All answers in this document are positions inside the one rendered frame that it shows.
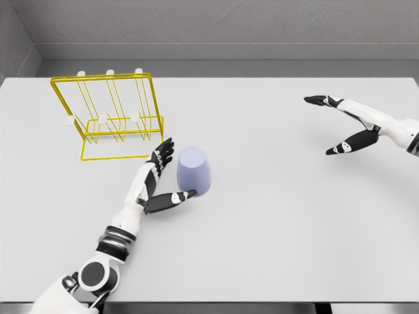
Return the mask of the lavender plastic cup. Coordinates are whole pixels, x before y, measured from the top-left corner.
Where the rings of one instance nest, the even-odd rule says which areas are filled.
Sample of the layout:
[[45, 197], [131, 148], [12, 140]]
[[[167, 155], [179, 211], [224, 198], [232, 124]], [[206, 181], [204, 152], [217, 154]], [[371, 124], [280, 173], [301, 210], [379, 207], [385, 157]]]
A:
[[195, 190], [204, 195], [211, 186], [211, 171], [208, 159], [199, 147], [186, 147], [179, 153], [177, 184], [180, 190]]

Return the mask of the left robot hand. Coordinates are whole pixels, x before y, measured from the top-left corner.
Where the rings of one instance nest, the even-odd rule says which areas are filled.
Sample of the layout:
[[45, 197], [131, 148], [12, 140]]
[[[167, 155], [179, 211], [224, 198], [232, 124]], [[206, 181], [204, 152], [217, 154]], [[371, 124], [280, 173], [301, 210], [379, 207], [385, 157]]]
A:
[[152, 151], [132, 182], [124, 201], [126, 205], [138, 205], [147, 215], [177, 207], [197, 195], [196, 190], [154, 195], [162, 171], [173, 160], [173, 147], [170, 137]]

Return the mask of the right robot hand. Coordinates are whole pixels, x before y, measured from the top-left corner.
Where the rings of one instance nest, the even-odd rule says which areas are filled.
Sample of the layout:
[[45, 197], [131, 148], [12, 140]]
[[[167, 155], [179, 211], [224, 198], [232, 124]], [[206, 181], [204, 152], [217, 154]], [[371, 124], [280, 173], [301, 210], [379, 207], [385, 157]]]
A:
[[337, 146], [326, 151], [326, 155], [346, 154], [369, 147], [381, 135], [388, 136], [396, 145], [403, 147], [397, 133], [396, 119], [372, 107], [350, 99], [334, 99], [331, 96], [307, 96], [305, 102], [318, 106], [332, 107], [361, 122], [365, 130], [351, 135]]

